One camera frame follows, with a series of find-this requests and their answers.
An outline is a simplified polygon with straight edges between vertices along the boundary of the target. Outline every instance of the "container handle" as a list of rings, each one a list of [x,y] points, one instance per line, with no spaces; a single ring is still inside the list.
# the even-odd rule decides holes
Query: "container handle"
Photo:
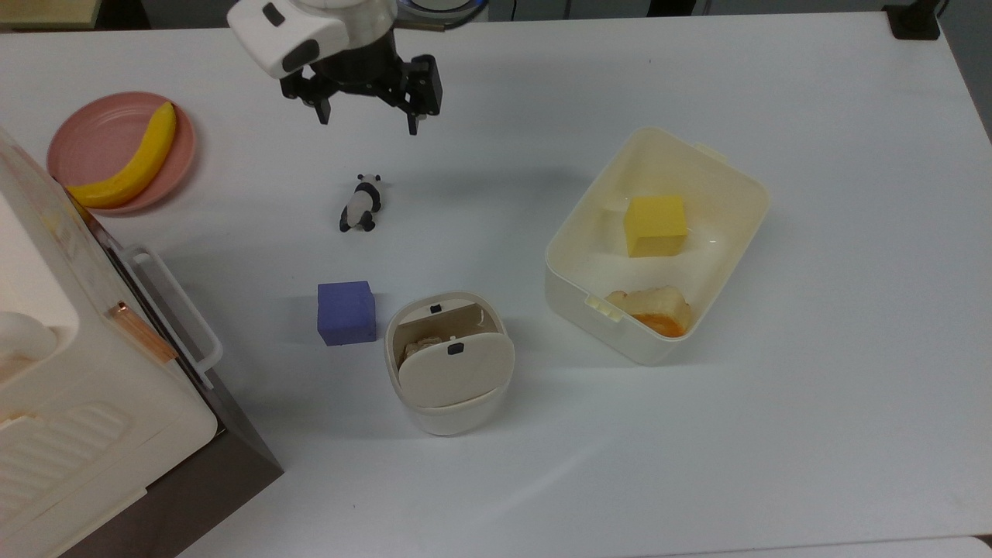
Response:
[[[168,287],[171,288],[176,293],[176,296],[179,297],[183,305],[186,306],[186,310],[189,312],[189,315],[193,318],[195,324],[199,326],[203,335],[206,337],[206,340],[209,343],[209,347],[206,348],[197,347],[197,349],[200,349],[200,351],[203,354],[203,358],[197,360],[192,357],[189,348],[187,348],[183,344],[183,341],[179,339],[179,336],[173,335],[174,341],[176,341],[176,344],[183,352],[183,355],[186,357],[186,360],[189,361],[193,370],[196,371],[196,374],[199,376],[199,378],[203,381],[203,383],[207,387],[212,388],[213,384],[206,377],[206,371],[214,367],[220,361],[220,358],[223,355],[223,346],[220,344],[220,339],[217,338],[217,335],[206,323],[206,320],[203,319],[203,315],[201,315],[199,310],[196,309],[196,306],[193,305],[192,301],[189,299],[189,296],[186,295],[186,291],[183,290],[183,287],[180,286],[179,281],[176,280],[176,277],[173,276],[173,273],[169,271],[168,267],[166,267],[166,262],[162,261],[162,258],[159,257],[159,254],[153,252],[150,248],[142,244],[129,246],[128,248],[123,250],[120,254],[121,259],[127,262],[127,265],[131,267],[133,267],[135,262],[137,262],[137,257],[141,255],[148,256],[151,259],[152,263],[155,264],[155,267],[158,268],[158,271],[161,274],[161,276],[168,283]],[[151,286],[142,285],[142,287],[144,287],[147,290]]]
[[[619,324],[620,320],[623,319],[623,312],[601,298],[589,295],[585,297],[585,306],[595,310],[597,314],[605,316],[607,320],[614,324]]]

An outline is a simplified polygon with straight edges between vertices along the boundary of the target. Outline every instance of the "toy panda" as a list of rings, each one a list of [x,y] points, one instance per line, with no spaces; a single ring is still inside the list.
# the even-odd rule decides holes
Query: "toy panda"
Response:
[[[351,195],[351,200],[341,212],[341,232],[345,232],[353,226],[361,227],[362,230],[372,230],[375,222],[372,221],[372,213],[378,212],[382,208],[382,198],[379,196],[379,175],[358,175],[360,184],[355,187],[355,193]]]

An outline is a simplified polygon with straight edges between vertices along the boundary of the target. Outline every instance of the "floor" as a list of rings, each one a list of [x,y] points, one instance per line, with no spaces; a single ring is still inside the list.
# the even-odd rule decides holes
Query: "floor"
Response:
[[[992,2],[948,0],[940,24],[946,33],[985,130],[992,135]],[[225,27],[235,0],[142,0],[153,29]],[[694,16],[877,11],[910,0],[697,0]],[[650,0],[491,0],[490,21],[643,17]]]

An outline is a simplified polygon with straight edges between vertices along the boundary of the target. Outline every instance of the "banana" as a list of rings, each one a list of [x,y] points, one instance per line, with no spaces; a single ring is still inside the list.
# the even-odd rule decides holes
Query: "banana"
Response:
[[[86,208],[110,209],[127,204],[159,173],[175,136],[176,111],[166,102],[152,114],[138,151],[123,169],[106,180],[65,189]]]

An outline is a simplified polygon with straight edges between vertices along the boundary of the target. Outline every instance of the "bread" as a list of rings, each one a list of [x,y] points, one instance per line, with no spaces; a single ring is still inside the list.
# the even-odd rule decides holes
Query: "bread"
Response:
[[[403,357],[400,359],[399,364],[402,365],[407,361],[407,358],[410,358],[418,350],[435,346],[440,342],[440,338],[424,338],[415,343],[407,343],[407,346],[403,348]]]
[[[614,291],[606,297],[606,302],[667,338],[684,336],[692,318],[692,310],[682,293],[672,286],[630,294]]]

